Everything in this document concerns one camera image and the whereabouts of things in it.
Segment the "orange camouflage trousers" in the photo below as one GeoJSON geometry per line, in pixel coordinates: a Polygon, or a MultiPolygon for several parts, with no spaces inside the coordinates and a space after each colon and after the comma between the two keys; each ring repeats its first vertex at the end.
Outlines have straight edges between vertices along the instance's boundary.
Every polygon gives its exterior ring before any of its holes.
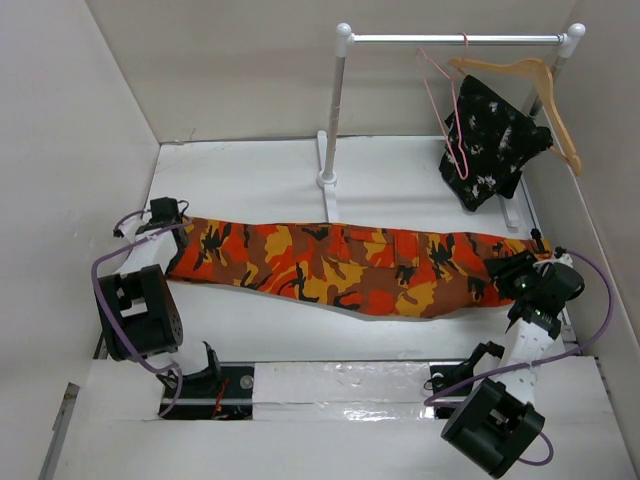
{"type": "Polygon", "coordinates": [[[336,307],[371,316],[431,319],[509,299],[485,263],[530,252],[550,258],[538,231],[528,239],[473,232],[421,232],[341,223],[245,224],[194,219],[168,277],[336,307]]]}

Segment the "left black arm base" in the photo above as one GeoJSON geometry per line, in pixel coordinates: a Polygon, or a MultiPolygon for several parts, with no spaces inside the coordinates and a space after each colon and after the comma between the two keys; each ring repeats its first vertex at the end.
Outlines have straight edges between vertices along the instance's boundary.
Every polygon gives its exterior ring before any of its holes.
{"type": "Polygon", "coordinates": [[[187,375],[166,420],[241,421],[253,418],[253,364],[223,364],[187,375]]]}

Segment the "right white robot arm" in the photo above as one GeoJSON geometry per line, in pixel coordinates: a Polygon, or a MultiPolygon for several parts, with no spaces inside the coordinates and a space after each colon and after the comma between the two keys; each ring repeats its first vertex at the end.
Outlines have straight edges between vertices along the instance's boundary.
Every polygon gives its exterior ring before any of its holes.
{"type": "Polygon", "coordinates": [[[540,436],[545,418],[535,408],[539,362],[560,336],[566,303],[585,288],[571,257],[538,260],[529,251],[484,262],[498,292],[513,302],[497,368],[479,359],[462,369],[471,392],[441,437],[493,479],[502,478],[540,436]]]}

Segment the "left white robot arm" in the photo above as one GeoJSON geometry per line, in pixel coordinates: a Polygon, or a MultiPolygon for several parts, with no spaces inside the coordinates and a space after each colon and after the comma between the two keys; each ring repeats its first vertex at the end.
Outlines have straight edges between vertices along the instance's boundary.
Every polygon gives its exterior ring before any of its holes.
{"type": "Polygon", "coordinates": [[[176,361],[154,366],[149,359],[174,354],[184,330],[167,284],[169,270],[184,254],[188,202],[170,197],[150,201],[149,208],[120,220],[113,236],[126,245],[94,261],[90,275],[107,352],[154,374],[166,395],[212,396],[223,386],[218,357],[205,344],[206,362],[184,374],[176,361]]]}

